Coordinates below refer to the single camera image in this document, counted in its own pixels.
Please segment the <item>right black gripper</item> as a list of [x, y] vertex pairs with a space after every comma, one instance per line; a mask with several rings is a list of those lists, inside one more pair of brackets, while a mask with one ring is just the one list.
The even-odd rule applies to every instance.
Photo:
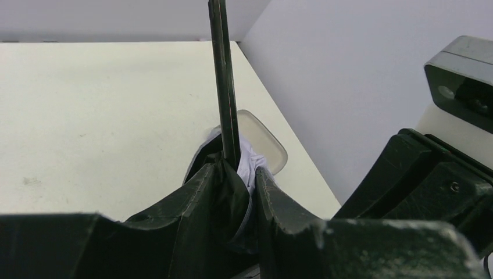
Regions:
[[444, 221], [485, 257], [492, 252], [492, 168], [431, 134], [404, 128], [335, 217]]

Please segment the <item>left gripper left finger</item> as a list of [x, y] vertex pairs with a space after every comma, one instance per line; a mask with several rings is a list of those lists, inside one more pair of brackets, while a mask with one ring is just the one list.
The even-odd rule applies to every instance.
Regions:
[[2, 278], [220, 278], [210, 254], [215, 168], [125, 222], [100, 214], [1, 216]]

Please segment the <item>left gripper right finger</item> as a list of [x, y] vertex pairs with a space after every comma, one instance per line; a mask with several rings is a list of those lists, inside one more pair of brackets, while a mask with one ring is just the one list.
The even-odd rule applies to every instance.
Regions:
[[484, 278], [467, 239], [450, 224], [323, 220], [256, 171], [262, 278]]

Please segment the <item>purple umbrella case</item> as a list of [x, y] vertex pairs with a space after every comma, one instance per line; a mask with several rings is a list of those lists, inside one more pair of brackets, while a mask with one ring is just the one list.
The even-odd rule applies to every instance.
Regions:
[[258, 155], [263, 155], [272, 175], [278, 174], [288, 162], [288, 153], [274, 134], [250, 111], [237, 111], [240, 138], [247, 140]]

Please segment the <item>purple umbrella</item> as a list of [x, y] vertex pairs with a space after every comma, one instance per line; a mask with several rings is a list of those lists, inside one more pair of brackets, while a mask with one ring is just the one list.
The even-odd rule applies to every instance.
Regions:
[[265, 156], [256, 153], [239, 132], [226, 3], [209, 1], [208, 9], [220, 126], [211, 130], [196, 151], [183, 182], [192, 179], [202, 166], [214, 166], [212, 233], [228, 249], [255, 255], [259, 252], [257, 171], [274, 177]]

